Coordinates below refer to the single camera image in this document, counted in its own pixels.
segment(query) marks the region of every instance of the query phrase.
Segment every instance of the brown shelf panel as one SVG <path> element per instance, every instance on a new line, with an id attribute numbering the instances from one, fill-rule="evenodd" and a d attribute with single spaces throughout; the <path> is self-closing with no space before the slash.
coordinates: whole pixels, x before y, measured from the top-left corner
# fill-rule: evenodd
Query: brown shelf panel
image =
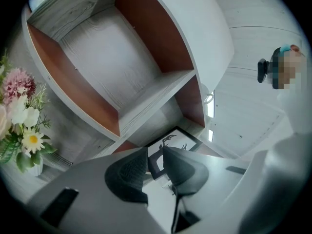
<path id="1" fill-rule="evenodd" d="M 175 99 L 184 117 L 205 127 L 205 116 L 196 76 L 175 94 Z"/>
<path id="2" fill-rule="evenodd" d="M 117 110 L 75 70 L 56 41 L 31 25 L 28 28 L 38 55 L 57 85 L 92 119 L 120 136 Z"/>
<path id="3" fill-rule="evenodd" d="M 115 151 L 115 153 L 119 153 L 119 152 L 123 152 L 123 151 L 127 151 L 130 149 L 134 149 L 134 148 L 138 148 L 138 146 L 134 145 L 133 143 L 129 142 L 129 141 L 125 141 L 121 146 L 119 146 Z"/>
<path id="4" fill-rule="evenodd" d="M 174 22 L 157 0 L 116 0 L 163 73 L 194 69 Z"/>

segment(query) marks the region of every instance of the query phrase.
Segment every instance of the framed picture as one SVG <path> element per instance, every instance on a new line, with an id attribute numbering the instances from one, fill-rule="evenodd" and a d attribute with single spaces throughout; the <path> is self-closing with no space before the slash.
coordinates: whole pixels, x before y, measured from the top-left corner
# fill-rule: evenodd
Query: framed picture
<path id="1" fill-rule="evenodd" d="M 157 179 L 166 174 L 162 159 L 163 146 L 177 147 L 194 152 L 201 145 L 201 143 L 202 142 L 200 140 L 185 132 L 183 129 L 174 127 L 158 139 L 148 144 L 148 167 L 153 179 Z"/>

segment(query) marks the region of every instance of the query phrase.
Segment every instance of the ceiling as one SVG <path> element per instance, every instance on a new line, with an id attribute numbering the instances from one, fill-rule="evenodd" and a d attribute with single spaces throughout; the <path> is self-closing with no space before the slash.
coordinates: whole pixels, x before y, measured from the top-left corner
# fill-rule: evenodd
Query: ceiling
<path id="1" fill-rule="evenodd" d="M 270 59 L 284 43 L 304 48 L 301 29 L 280 0 L 216 1 L 229 26 L 235 53 L 214 91 L 213 144 L 231 157 L 250 159 L 248 154 L 259 146 L 269 148 L 275 137 L 282 139 L 291 131 L 276 99 L 278 91 L 267 81 L 257 82 L 257 63 L 261 58 Z M 283 128 L 275 131 L 280 124 Z"/>

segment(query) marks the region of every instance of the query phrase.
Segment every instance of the pink flower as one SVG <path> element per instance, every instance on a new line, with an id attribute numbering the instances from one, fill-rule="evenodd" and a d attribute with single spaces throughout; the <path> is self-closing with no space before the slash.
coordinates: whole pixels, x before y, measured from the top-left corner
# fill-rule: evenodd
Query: pink flower
<path id="1" fill-rule="evenodd" d="M 21 68 L 12 69 L 3 80 L 1 87 L 3 103 L 9 105 L 14 97 L 27 95 L 30 98 L 36 90 L 34 78 Z"/>

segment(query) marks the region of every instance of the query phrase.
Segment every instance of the daisy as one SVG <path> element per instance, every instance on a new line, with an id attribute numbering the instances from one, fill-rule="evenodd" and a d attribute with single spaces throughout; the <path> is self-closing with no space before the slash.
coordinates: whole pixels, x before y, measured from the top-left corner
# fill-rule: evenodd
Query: daisy
<path id="1" fill-rule="evenodd" d="M 26 149 L 26 153 L 36 153 L 36 150 L 40 151 L 44 148 L 43 140 L 41 139 L 44 134 L 36 133 L 35 130 L 30 130 L 30 128 L 24 130 L 23 140 L 21 141 Z"/>

